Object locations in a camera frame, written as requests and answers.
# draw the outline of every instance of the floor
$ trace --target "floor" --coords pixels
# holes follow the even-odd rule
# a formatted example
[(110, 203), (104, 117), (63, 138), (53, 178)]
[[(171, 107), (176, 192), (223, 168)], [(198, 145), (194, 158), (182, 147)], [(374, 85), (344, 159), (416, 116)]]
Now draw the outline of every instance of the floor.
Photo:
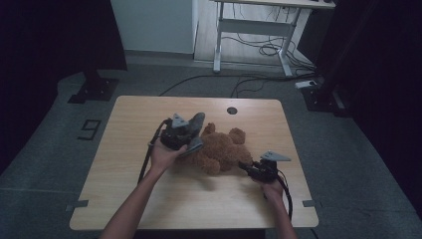
[[(100, 235), (100, 231), (74, 231), (69, 222), (118, 96), (158, 96), (184, 79), (209, 76), (178, 85), (165, 96), (230, 98), (239, 79), (245, 78), (228, 75), (278, 74), (262, 68), (259, 72), (226, 69), (225, 75), (213, 75), (211, 68), (191, 60), (131, 57), (127, 62), (127, 72), (101, 72), (103, 77), (119, 79), (110, 102), (68, 104), (84, 77), (76, 74), (60, 81), (53, 107), (0, 175), (0, 238)], [(295, 89), (298, 81), (248, 82), (238, 97), (283, 104), (319, 218), (316, 228), (297, 228), (299, 237), (422, 238), (421, 220), (359, 127), (352, 119), (307, 111)], [(81, 128), (86, 120), (102, 121), (91, 141), (78, 139), (85, 135)], [(275, 239), (274, 230), (267, 230), (266, 238)]]

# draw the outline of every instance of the brown teddy bear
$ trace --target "brown teddy bear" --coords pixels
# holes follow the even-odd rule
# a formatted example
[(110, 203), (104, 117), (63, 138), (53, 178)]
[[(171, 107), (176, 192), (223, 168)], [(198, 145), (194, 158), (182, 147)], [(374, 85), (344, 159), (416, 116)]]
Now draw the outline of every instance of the brown teddy bear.
[(176, 162), (198, 165), (211, 175), (230, 170), (232, 166), (237, 166), (239, 161), (251, 165), (252, 155), (244, 145), (245, 136), (245, 132), (236, 127), (228, 134), (216, 132), (215, 124), (210, 122), (201, 134), (203, 147), (178, 157)]

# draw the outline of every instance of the human hand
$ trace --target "human hand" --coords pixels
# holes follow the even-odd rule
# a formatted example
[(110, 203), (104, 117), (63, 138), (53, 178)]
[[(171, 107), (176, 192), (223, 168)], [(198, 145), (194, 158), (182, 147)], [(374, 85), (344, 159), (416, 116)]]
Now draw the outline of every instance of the human hand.
[(158, 138), (152, 149), (150, 170), (163, 173), (173, 164), (176, 157), (185, 152), (186, 149), (187, 145), (183, 145), (178, 150), (173, 150), (162, 144), (161, 140)]
[(273, 182), (262, 182), (252, 178), (253, 181), (258, 183), (261, 186), (264, 194), (268, 198), (269, 201), (273, 200), (280, 200), (283, 199), (283, 186), (280, 184), (278, 180), (274, 180)]

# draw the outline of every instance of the standing desk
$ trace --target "standing desk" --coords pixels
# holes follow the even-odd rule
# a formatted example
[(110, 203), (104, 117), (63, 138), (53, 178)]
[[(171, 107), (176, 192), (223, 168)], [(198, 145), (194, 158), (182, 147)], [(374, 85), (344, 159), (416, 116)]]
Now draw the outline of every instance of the standing desk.
[[(244, 34), (255, 34), (255, 35), (267, 35), (267, 36), (278, 36), (286, 37), (282, 50), (278, 56), (282, 63), (283, 70), (287, 77), (291, 77), (292, 71), (289, 66), (289, 59), (286, 53), (289, 49), (289, 45), (292, 41), (293, 34), (296, 29), (296, 25), (303, 8), (311, 9), (334, 9), (335, 4), (333, 2), (325, 3), (322, 0), (317, 2), (311, 0), (213, 0), (217, 3), (221, 3), (220, 14), (218, 19), (217, 27), (217, 45), (214, 53), (214, 72), (220, 72), (221, 65), (221, 34), (223, 32), (228, 33), (244, 33)], [(264, 22), (264, 21), (251, 21), (251, 20), (240, 20), (240, 19), (225, 19), (223, 17), (224, 3), (241, 3), (241, 4), (255, 4), (255, 5), (271, 5), (271, 6), (285, 6), (298, 8), (295, 17), (290, 23), (275, 23), (275, 22)]]

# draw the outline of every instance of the wooden table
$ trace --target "wooden table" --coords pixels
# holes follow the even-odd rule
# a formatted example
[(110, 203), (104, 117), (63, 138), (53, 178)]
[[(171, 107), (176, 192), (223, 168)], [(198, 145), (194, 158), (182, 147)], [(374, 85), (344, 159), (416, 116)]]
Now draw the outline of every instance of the wooden table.
[[(238, 110), (229, 115), (227, 109)], [(254, 160), (267, 150), (292, 161), (278, 162), (293, 198), (293, 225), (316, 227), (317, 213), (304, 207), (312, 200), (282, 105), (276, 100), (211, 98), (119, 97), (94, 159), (80, 200), (71, 219), (75, 230), (102, 230), (135, 188), (147, 144), (159, 124), (179, 113), (190, 120), (206, 114), (217, 131), (239, 127)], [(209, 176), (200, 168), (173, 165), (156, 184), (139, 229), (257, 229), (274, 226), (273, 217), (258, 184), (246, 172), (233, 168)]]

